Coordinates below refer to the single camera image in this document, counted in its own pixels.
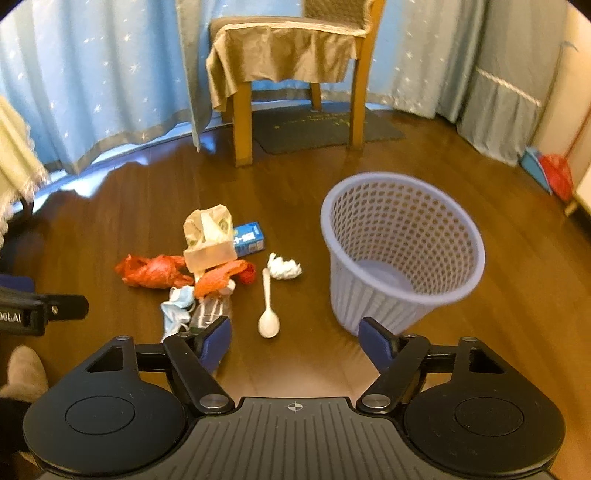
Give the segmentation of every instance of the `white tissue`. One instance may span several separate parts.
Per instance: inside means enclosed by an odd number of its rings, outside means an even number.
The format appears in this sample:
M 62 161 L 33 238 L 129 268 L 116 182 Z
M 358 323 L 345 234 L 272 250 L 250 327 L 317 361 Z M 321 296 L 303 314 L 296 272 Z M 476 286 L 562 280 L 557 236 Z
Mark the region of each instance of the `white tissue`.
M 283 258 L 276 256 L 275 252 L 269 255 L 267 268 L 271 277 L 276 280 L 289 280 L 301 275 L 301 266 L 299 263 L 296 263 L 295 260 L 285 262 Z

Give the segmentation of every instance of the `metal screw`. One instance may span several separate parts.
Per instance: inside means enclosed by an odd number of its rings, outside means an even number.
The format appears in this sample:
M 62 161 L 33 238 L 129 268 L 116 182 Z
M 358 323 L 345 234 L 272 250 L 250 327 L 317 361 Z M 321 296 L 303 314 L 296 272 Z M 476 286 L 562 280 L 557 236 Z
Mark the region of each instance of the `metal screw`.
M 204 395 L 201 397 L 201 400 L 199 400 L 201 406 L 208 410 L 219 410 L 220 408 L 224 408 L 228 402 L 229 400 L 227 396 L 218 393 Z
M 381 393 L 372 393 L 364 396 L 361 399 L 361 403 L 367 408 L 374 408 L 376 410 L 386 408 L 390 405 L 390 399 L 386 395 Z

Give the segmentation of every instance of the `white lace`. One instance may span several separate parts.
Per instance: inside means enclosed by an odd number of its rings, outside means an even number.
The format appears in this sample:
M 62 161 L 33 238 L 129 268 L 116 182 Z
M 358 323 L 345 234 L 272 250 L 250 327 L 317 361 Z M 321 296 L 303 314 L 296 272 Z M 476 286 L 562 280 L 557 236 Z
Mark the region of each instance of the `white lace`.
M 478 67 L 476 67 L 476 71 L 480 73 L 484 78 L 492 80 L 493 82 L 501 85 L 502 87 L 508 88 L 512 92 L 515 92 L 517 95 L 523 97 L 527 101 L 533 103 L 537 107 L 542 106 L 542 102 L 540 102 L 537 98 L 532 97 L 531 95 L 525 93 L 523 90 L 517 88 L 515 85 L 510 84 L 506 80 L 500 79 L 499 77 L 495 77 L 492 73 L 488 73 Z

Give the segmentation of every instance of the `broom handle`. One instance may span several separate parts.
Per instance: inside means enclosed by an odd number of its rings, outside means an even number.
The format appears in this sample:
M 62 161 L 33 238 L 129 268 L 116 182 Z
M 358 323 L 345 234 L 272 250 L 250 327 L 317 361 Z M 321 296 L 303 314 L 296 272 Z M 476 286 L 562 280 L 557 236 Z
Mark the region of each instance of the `broom handle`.
M 579 141 L 579 139 L 581 138 L 581 135 L 583 135 L 583 131 L 585 130 L 585 127 L 587 126 L 587 124 L 589 123 L 589 119 L 591 119 L 591 105 L 589 105 L 589 108 L 587 109 L 587 114 L 585 115 L 585 118 L 583 120 L 583 123 L 581 124 L 581 126 L 579 127 L 579 129 L 577 130 L 577 134 L 574 136 L 574 140 L 573 142 L 570 144 L 569 149 L 566 151 L 564 158 L 566 160 L 569 159 L 570 154 L 573 152 L 574 150 L 574 146 L 577 144 L 577 142 Z

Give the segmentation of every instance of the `blue face mask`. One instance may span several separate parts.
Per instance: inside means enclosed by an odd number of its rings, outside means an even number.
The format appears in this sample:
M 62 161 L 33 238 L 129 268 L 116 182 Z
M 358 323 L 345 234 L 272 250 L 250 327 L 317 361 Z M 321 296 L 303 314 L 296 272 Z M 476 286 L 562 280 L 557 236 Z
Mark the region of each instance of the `blue face mask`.
M 170 298 L 160 304 L 164 314 L 164 336 L 161 342 L 170 335 L 179 333 L 181 329 L 188 330 L 191 319 L 191 310 L 195 304 L 193 297 L 193 285 L 181 288 L 171 288 Z

